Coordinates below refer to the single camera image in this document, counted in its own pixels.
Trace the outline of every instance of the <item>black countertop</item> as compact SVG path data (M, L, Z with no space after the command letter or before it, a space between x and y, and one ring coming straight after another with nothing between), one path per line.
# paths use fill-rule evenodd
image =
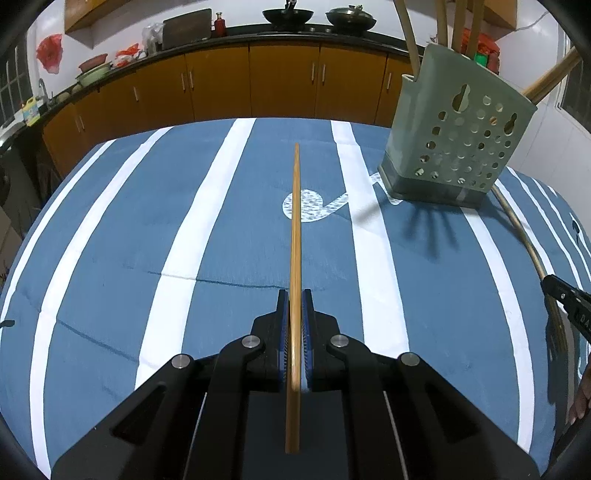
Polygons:
M16 132L13 136L7 139L4 144L0 145L0 155L2 155L22 134L25 129L35 128L41 131L41 127L50 120L57 112L64 108L69 103L75 102L93 90L99 89L101 86L136 71L146 65L189 53L205 48L223 47L232 44L246 44L253 42L269 42L269 41L289 41L289 42L309 42L309 43L334 43L338 45L351 46L357 48L364 48L371 51L381 51L384 53L394 53L401 56L408 57L408 49L406 42L399 38L389 37L375 32L363 32L361 34L340 33L331 25L317 25L306 24L301 31L277 31L271 24L254 24L241 25L238 27L229 27L226 30L227 36L221 38L211 38L209 40L199 40L180 47L171 48L158 52L155 55L146 57L145 59L133 62L125 67L111 70L105 77L97 82L92 83L82 90L71 94L65 101L52 106L41 118L33 125L33 127L23 127L23 129ZM424 49L419 47L419 54L423 55ZM70 91L74 85L71 85L65 91Z

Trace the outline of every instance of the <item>blue tablecloth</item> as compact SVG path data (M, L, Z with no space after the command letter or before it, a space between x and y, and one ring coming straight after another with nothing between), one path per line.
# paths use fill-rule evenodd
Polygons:
M16 325L0 330L0 409L42 471L175 353L216 353L274 310L289 283L295 142L316 309L374 352L417 352L543 471L587 345L574 334L569 355L548 353L538 277L492 194L478 212L385 194L388 133L222 120L89 152L1 298ZM548 271L591 291L589 240L564 199L509 168L499 186Z

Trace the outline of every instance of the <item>utensil holder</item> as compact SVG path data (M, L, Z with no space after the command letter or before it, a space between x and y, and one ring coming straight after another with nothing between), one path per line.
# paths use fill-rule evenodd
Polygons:
M438 44L402 76L382 164L393 198L477 208L537 107L500 77Z

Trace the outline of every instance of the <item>red plastic bag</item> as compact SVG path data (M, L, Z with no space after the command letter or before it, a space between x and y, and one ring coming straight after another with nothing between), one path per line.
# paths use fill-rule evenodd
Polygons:
M61 47L61 34L49 35L41 40L37 46L37 60L48 73L60 73L61 56L64 49Z

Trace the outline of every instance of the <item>bamboo stick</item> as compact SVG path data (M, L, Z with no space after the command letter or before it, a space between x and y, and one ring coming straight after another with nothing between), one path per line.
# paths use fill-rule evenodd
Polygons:
M531 103L537 105L554 87L556 87L568 73L581 61L581 55L576 48L571 48L554 67L544 73L522 93Z
M470 38L466 47L466 57L474 60L476 50L478 49L478 37L482 28L482 19L484 18L484 0L474 0L472 8L472 27L470 29Z
M300 146L295 144L291 189L290 321L285 412L285 452L300 451L301 393L301 183Z
M421 60L418 56L417 40L414 38L413 26L410 23L404 0L394 0L394 6L400 19L400 25L402 25L404 40L407 43L408 55L410 56L410 65L413 68L413 80L416 82L421 71Z
M435 0L435 7L437 9L437 43L447 47L446 0Z
M540 260L538 251L535 249L535 247L530 241L530 237L528 237L527 233L525 232L523 224L517 218L517 214L514 212L513 208L511 208L511 205L509 205L509 202L507 202L507 199L501 193L501 191L498 189L496 185L492 186L491 191L496 197L496 199L499 200L501 207L503 208L507 217L509 217L511 224L517 231L519 239L525 245L525 249L529 253L531 261L534 263L535 270L538 273L540 280L543 280L544 277L547 275L546 269L544 268L544 265ZM546 295L545 297L547 300L546 305L548 306L549 310L548 313L550 315L550 322L553 324L554 330L556 331L557 335L558 349L561 352L566 352L568 348L566 343L566 334L564 332L564 325L562 324L562 320L560 318L560 312L558 311L558 305L556 303L556 300L554 300L552 297L548 295Z
M462 52L462 35L466 23L467 0L456 0L456 14L453 17L452 49Z

